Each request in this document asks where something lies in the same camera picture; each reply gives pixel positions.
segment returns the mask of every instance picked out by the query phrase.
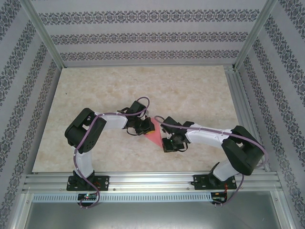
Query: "patterned wallpaper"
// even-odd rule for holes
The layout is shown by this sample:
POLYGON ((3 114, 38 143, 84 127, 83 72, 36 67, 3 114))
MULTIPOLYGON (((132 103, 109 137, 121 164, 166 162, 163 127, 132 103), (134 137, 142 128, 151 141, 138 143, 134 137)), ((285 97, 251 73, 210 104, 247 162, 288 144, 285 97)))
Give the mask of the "patterned wallpaper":
POLYGON ((277 2, 240 75, 260 138, 279 172, 297 228, 305 228, 305 2, 277 2))
POLYGON ((233 64, 265 0, 32 3, 69 67, 233 64))
POLYGON ((31 173, 60 71, 17 0, 0 1, 0 229, 31 173))

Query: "beige floor panel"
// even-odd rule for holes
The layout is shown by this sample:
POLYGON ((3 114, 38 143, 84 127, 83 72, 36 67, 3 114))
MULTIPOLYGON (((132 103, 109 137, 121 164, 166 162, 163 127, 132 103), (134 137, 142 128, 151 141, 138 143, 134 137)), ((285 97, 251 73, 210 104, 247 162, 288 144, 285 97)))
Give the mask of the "beige floor panel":
MULTIPOLYGON (((213 128, 238 124, 222 66, 63 69, 33 172, 73 171, 64 132, 83 108, 115 112, 141 96, 151 100, 150 116, 213 128)), ((203 144, 190 144, 184 153, 164 153, 144 136, 130 136, 125 130, 102 132, 92 154, 97 172, 210 170, 225 159, 223 150, 203 144)))

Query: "metal bar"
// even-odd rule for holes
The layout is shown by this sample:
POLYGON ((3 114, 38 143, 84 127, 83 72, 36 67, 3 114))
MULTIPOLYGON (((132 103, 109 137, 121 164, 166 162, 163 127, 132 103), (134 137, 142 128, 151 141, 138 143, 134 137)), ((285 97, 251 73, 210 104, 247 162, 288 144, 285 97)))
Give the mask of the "metal bar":
POLYGON ((221 63, 121 63, 121 64, 116 64, 116 63, 101 63, 100 65, 91 65, 91 66, 86 66, 86 65, 77 65, 77 66, 69 66, 68 68, 101 68, 101 67, 151 67, 151 66, 223 66, 221 63))
POLYGON ((31 193, 21 194, 10 229, 25 228, 25 224, 27 222, 27 218, 31 208, 32 199, 33 194, 31 193))
MULTIPOLYGON (((186 173, 97 173, 110 176, 108 192, 196 192, 191 185, 193 175, 208 172, 186 173)), ((66 191, 70 173, 27 175, 23 192, 56 193, 66 191)), ((239 185, 241 176, 235 176, 239 185)), ((246 176, 241 191, 275 191, 282 190, 276 172, 253 172, 246 176)))
POLYGON ((281 228, 296 229, 283 191, 270 192, 281 228))
POLYGON ((256 20, 253 28, 251 29, 246 41, 244 42, 242 49, 240 50, 240 52, 236 58, 236 62, 234 64, 235 69, 238 70, 242 66, 243 61, 244 61, 245 57, 247 56, 252 44, 254 43, 256 37, 258 36, 260 30, 262 29, 264 23, 266 22, 269 14, 271 13, 271 11, 276 3, 277 3, 277 0, 267 0, 267 2, 265 3, 264 7, 262 8, 260 14, 257 17, 257 20, 256 20))
POLYGON ((241 89, 239 88, 239 85, 237 85, 235 81, 236 73, 225 71, 225 75, 227 77, 229 89, 232 95, 232 101, 236 111, 237 119, 242 126, 244 126, 251 134, 253 134, 254 130, 249 120, 250 118, 247 113, 244 100, 241 97, 241 94, 239 93, 241 89))
POLYGON ((255 137, 255 139, 258 142, 261 142, 261 139, 259 137, 256 125, 255 125, 255 121, 254 121, 254 118, 253 118, 253 115, 252 115, 252 112, 251 112, 251 108, 250 108, 250 105, 249 105, 249 102, 248 102, 248 99, 247 99, 247 95, 246 95, 246 92, 244 90, 243 83, 242 83, 242 80, 240 78, 240 75, 239 75, 238 71, 235 72, 235 84, 236 84, 236 87, 237 87, 238 91, 240 92, 239 99, 240 99, 240 102, 241 102, 241 106, 243 106, 244 110, 245 110, 244 115, 247 116, 247 119, 249 120, 250 126, 252 126, 251 129, 253 130, 253 132, 251 132, 251 134, 255 137))
MULTIPOLYGON (((33 203, 75 203, 75 193, 34 194, 33 203)), ((210 192, 196 193, 101 193, 99 202, 108 203, 156 203, 156 202, 207 202, 212 201, 210 192)), ((86 203, 95 200, 84 200, 86 203)))
POLYGON ((57 67, 62 70, 62 68, 66 68, 61 55, 57 51, 55 44, 52 41, 52 38, 48 34, 48 31, 44 27, 38 13, 36 12, 31 0, 21 0, 20 1, 22 7, 26 11, 28 17, 30 18, 31 22, 33 23, 36 31, 40 35, 40 38, 44 42, 45 46, 47 47, 48 51, 50 52, 52 58, 57 64, 57 67))

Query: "robotic arm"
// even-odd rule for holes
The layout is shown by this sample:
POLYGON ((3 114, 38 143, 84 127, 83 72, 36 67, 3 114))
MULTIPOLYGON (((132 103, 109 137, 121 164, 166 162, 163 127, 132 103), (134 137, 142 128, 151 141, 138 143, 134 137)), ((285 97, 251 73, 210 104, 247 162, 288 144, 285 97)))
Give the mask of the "robotic arm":
POLYGON ((138 101, 134 101, 131 107, 126 107, 116 113, 105 113, 98 117, 92 125, 91 130, 80 148, 75 152, 76 147, 84 138, 87 129, 91 126, 94 118, 100 113, 95 113, 89 108, 85 108, 75 118, 65 131, 68 144, 72 146, 75 153, 77 168, 73 171, 73 177, 69 178, 69 190, 90 190, 92 187, 80 175, 80 173, 91 183, 96 181, 92 167, 92 148, 95 146, 102 131, 109 129, 133 128, 135 135, 147 134, 154 131, 154 125, 146 114, 146 106, 138 101))
MULTIPOLYGON (((69 177, 68 191, 96 190, 98 194, 96 203, 98 203, 99 191, 108 190, 109 181, 109 177, 105 178, 107 176, 101 176, 105 179, 101 181, 101 177, 94 175, 92 167, 92 148, 101 132, 107 129, 127 129, 127 133, 129 133, 128 129, 133 128, 135 135, 142 135, 154 131, 154 125, 147 116, 149 100, 147 107, 138 101, 139 99, 134 101, 130 108, 126 107, 116 113, 99 114, 85 108, 70 124, 65 131, 65 137, 73 148, 76 169, 73 171, 73 176, 69 177)), ((201 177, 201 180, 192 182, 191 184, 195 186, 196 190, 203 189, 202 187, 209 190, 223 189, 227 181, 234 179, 234 175, 239 173, 251 175, 265 153, 262 146, 242 126, 222 130, 203 127, 189 121, 182 125, 171 117, 163 119, 163 122, 157 119, 156 121, 161 123, 163 131, 167 134, 167 138, 162 139, 164 152, 183 152, 191 143, 204 143, 224 150, 228 159, 217 163, 207 178, 201 177)), ((268 160, 267 155, 265 156, 264 163, 268 160)))
POLYGON ((251 175, 264 155, 259 147, 249 141, 222 134, 230 133, 257 142, 242 126, 236 126, 232 130, 221 130, 203 127, 189 121, 181 125, 171 117, 167 117, 161 127, 167 133, 167 138, 162 139, 164 152, 186 150, 187 144, 190 143, 203 143, 224 150, 228 159, 217 163, 208 176, 208 182, 212 187, 217 187, 220 182, 239 173, 251 175))

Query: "striped wallpaper border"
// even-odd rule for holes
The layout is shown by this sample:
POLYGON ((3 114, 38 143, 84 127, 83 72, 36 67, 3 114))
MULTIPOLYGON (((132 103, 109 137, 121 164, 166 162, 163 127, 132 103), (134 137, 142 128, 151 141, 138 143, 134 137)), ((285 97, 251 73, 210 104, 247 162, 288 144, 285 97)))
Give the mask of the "striped wallpaper border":
POLYGON ((17 13, 21 9, 18 0, 7 0, 0 10, 0 41, 3 40, 6 32, 9 30, 11 23, 14 21, 17 13))
POLYGON ((279 0, 279 2, 302 39, 305 40, 305 7, 303 4, 299 0, 279 0))
POLYGON ((256 39, 252 45, 252 48, 268 82, 270 91, 274 96, 274 101, 276 102, 278 111, 280 112, 283 122, 285 123, 285 127, 287 128, 287 132, 290 135, 292 144, 295 147, 295 153, 298 154, 298 158, 301 161, 302 167, 305 167, 305 138, 302 134, 302 131, 300 131, 300 126, 296 122, 294 113, 291 111, 289 102, 285 97, 285 94, 274 70, 272 69, 271 63, 267 54, 265 53, 261 41, 256 39))
POLYGON ((147 60, 147 59, 209 59, 236 58, 239 50, 166 50, 121 52, 66 52, 64 61, 147 60))
POLYGON ((295 175, 293 173, 293 165, 288 160, 288 156, 283 147, 283 141, 278 135, 278 131, 274 124, 274 120, 270 115, 270 109, 266 102, 265 96, 263 94, 262 88, 258 82, 256 72, 253 68, 253 65, 250 61, 250 58, 247 56, 244 60, 244 68, 247 73, 247 77, 249 78, 251 87, 255 94, 255 99, 257 100, 258 107, 260 109, 260 113, 262 118, 264 119, 264 124, 267 129, 268 135, 270 137, 270 141, 279 162, 279 166, 284 175, 284 180, 286 182, 286 186, 289 188, 289 194, 294 203, 294 208, 297 211, 297 216, 300 218, 300 223, 303 227, 305 227, 305 203, 304 199, 301 197, 302 192, 298 187, 298 183, 295 180, 295 175))
POLYGON ((52 35, 55 45, 155 43, 155 42, 244 42, 247 32, 148 32, 52 35))
POLYGON ((0 172, 2 172, 3 167, 6 163, 6 158, 10 154, 10 146, 15 139, 16 133, 18 131, 20 122, 28 105, 28 101, 32 94, 32 90, 35 86, 36 79, 41 70, 44 59, 47 55, 47 48, 42 42, 33 61, 32 67, 29 70, 26 81, 22 87, 22 91, 17 99, 14 110, 9 119, 7 128, 4 130, 2 141, 0 143, 0 172))
POLYGON ((17 196, 17 191, 20 184, 20 180, 22 178, 22 173, 27 164, 28 155, 32 148, 32 143, 35 138, 42 111, 44 109, 44 105, 47 100, 56 70, 56 63, 54 60, 52 60, 48 69, 48 73, 45 76, 45 80, 42 85, 35 109, 33 111, 32 119, 28 126, 28 130, 22 142, 22 147, 19 151, 18 159, 16 161, 15 167, 12 169, 13 172, 11 174, 9 186, 7 187, 7 191, 4 195, 4 201, 1 204, 0 228, 5 228, 10 213, 12 211, 13 202, 17 196))
POLYGON ((39 13, 44 25, 255 21, 259 10, 130 10, 96 12, 39 13))
POLYGON ((300 68, 298 60, 295 58, 292 50, 289 48, 283 33, 278 28, 274 18, 270 15, 264 24, 273 46, 276 49, 281 62, 289 75, 289 78, 300 96, 303 106, 305 107, 305 77, 304 71, 300 68))
POLYGON ((0 75, 0 108, 2 102, 6 98, 6 94, 10 89, 12 80, 15 79, 18 69, 20 68, 21 62, 24 59, 26 52, 31 44, 31 41, 36 34, 36 30, 31 21, 27 23, 22 31, 22 35, 19 37, 14 50, 12 51, 9 60, 7 61, 3 71, 0 75))

